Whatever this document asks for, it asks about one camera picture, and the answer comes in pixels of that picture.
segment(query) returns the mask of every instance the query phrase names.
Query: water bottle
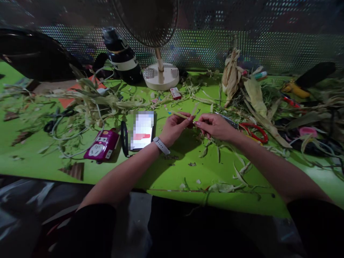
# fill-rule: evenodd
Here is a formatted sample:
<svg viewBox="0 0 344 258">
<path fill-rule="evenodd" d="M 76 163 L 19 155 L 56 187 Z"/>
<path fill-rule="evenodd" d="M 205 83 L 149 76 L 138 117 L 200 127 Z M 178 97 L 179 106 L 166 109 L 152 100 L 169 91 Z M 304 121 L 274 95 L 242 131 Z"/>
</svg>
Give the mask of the water bottle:
<svg viewBox="0 0 344 258">
<path fill-rule="evenodd" d="M 120 78 L 129 85 L 142 81 L 142 72 L 135 52 L 127 41 L 117 35 L 115 28 L 103 29 L 103 38 L 106 48 L 109 50 L 110 63 L 114 66 Z"/>
</svg>

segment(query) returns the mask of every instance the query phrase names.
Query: perforated metal wall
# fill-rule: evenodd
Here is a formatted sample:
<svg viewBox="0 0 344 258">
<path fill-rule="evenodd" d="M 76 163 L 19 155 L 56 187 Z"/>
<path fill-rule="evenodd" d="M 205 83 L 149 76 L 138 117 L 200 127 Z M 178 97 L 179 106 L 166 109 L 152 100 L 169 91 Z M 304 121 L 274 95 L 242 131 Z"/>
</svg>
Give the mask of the perforated metal wall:
<svg viewBox="0 0 344 258">
<path fill-rule="evenodd" d="M 43 32 L 83 64 L 106 51 L 101 28 L 114 26 L 140 64 L 155 61 L 154 50 L 121 26 L 111 0 L 0 0 L 0 26 Z M 343 68 L 344 1 L 180 0 L 177 30 L 162 57 L 178 67 L 223 69 L 234 35 L 242 61 L 269 73 L 300 73 L 322 61 Z"/>
</svg>

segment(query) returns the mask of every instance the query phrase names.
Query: fan base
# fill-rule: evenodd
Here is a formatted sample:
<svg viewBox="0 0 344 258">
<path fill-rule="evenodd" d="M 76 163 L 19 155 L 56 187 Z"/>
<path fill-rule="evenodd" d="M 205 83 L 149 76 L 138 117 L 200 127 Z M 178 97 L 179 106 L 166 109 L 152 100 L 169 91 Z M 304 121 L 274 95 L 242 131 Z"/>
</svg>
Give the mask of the fan base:
<svg viewBox="0 0 344 258">
<path fill-rule="evenodd" d="M 160 72 L 158 64 L 155 63 L 144 70 L 143 78 L 148 88 L 156 91 L 166 91 L 178 84 L 179 71 L 173 64 L 164 63 L 164 71 Z"/>
</svg>

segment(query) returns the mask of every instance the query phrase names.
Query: forearm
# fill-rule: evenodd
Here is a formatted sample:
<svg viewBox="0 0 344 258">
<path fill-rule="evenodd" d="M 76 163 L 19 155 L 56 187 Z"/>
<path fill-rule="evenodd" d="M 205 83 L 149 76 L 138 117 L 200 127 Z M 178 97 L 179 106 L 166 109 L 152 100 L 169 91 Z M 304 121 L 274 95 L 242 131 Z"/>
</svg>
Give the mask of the forearm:
<svg viewBox="0 0 344 258">
<path fill-rule="evenodd" d="M 251 161 L 286 203 L 300 198 L 332 202 L 306 173 L 249 137 L 237 137 L 232 144 Z"/>
<path fill-rule="evenodd" d="M 97 203 L 117 205 L 159 157 L 161 151 L 151 142 L 134 156 L 107 173 L 87 194 L 78 209 Z"/>
</svg>

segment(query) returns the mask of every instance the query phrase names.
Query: smartphone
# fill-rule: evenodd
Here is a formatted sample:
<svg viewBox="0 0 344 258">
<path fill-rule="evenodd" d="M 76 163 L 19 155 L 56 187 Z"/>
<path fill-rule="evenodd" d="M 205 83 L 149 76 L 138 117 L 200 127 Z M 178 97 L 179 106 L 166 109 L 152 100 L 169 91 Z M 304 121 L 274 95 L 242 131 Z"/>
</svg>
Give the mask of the smartphone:
<svg viewBox="0 0 344 258">
<path fill-rule="evenodd" d="M 153 140 L 155 112 L 139 111 L 134 114 L 133 134 L 130 138 L 130 150 L 141 150 Z"/>
</svg>

